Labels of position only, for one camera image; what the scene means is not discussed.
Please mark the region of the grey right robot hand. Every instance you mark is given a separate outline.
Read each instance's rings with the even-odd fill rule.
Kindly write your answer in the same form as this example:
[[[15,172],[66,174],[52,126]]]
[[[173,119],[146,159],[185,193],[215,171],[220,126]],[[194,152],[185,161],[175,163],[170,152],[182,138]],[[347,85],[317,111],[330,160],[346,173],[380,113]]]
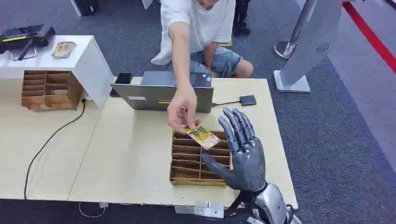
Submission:
[[[202,154],[202,160],[229,187],[243,191],[261,191],[267,185],[262,142],[256,137],[253,125],[244,113],[227,107],[223,108],[223,113],[227,119],[220,116],[218,122],[228,140],[233,168],[226,168],[208,153]]]

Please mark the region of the person's right hand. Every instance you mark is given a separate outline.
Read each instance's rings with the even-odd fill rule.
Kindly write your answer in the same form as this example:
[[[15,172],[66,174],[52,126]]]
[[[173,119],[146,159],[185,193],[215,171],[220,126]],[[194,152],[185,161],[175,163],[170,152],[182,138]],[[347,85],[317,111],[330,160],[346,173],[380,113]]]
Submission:
[[[177,133],[185,133],[184,128],[194,129],[199,122],[195,118],[197,96],[192,86],[177,87],[176,93],[167,108],[168,124]]]

